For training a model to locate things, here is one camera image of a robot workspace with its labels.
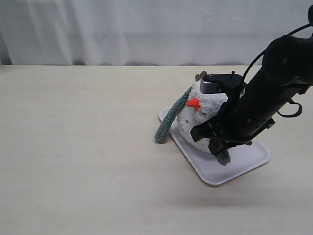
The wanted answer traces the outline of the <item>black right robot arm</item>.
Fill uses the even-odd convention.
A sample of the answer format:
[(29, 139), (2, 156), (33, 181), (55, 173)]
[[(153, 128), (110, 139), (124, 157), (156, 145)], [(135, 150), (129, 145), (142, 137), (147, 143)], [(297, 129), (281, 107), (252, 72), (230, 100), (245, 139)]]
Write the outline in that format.
[(234, 72), (209, 74), (201, 80), (205, 93), (227, 95), (216, 115), (190, 131), (193, 141), (210, 140), (212, 155), (250, 145), (274, 124), (274, 114), (313, 84), (312, 38), (290, 32), (272, 41), (259, 58), (262, 66), (248, 83)]

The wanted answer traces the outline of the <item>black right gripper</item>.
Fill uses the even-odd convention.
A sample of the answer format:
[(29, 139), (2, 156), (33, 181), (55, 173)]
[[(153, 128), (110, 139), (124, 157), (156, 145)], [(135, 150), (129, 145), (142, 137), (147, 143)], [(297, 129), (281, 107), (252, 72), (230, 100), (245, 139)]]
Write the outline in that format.
[(190, 135), (194, 142), (210, 139), (208, 148), (212, 155), (225, 154), (270, 128), (274, 124), (273, 115), (272, 97), (242, 97), (226, 113), (194, 126)]

